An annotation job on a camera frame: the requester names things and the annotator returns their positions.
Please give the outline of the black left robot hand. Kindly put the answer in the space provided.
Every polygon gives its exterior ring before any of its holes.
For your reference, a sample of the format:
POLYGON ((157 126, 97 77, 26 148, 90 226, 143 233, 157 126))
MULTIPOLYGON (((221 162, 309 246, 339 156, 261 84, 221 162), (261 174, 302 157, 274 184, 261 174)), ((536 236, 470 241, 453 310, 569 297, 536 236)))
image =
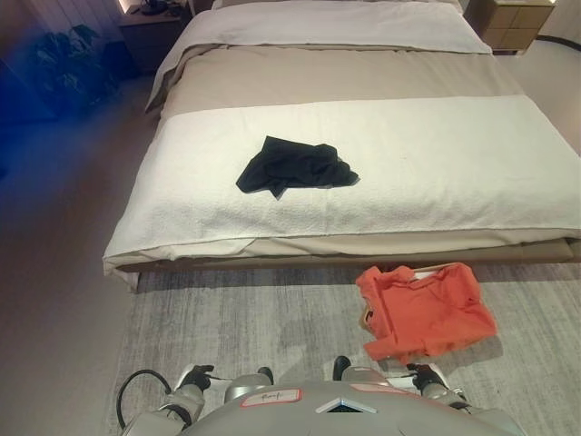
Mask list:
POLYGON ((183 370, 177 388, 181 388, 185 385, 195 385, 201 391, 205 391, 212 384, 211 378, 213 371, 213 365, 189 364, 183 370))

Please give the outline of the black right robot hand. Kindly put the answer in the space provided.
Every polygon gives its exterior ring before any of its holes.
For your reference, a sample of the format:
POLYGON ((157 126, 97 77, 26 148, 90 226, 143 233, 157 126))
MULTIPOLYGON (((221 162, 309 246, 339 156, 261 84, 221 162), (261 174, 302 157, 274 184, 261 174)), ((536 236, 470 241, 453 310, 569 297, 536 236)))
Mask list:
POLYGON ((412 377, 413 385, 421 393, 431 384, 449 389, 439 367, 435 363, 408 363, 406 368, 412 377))

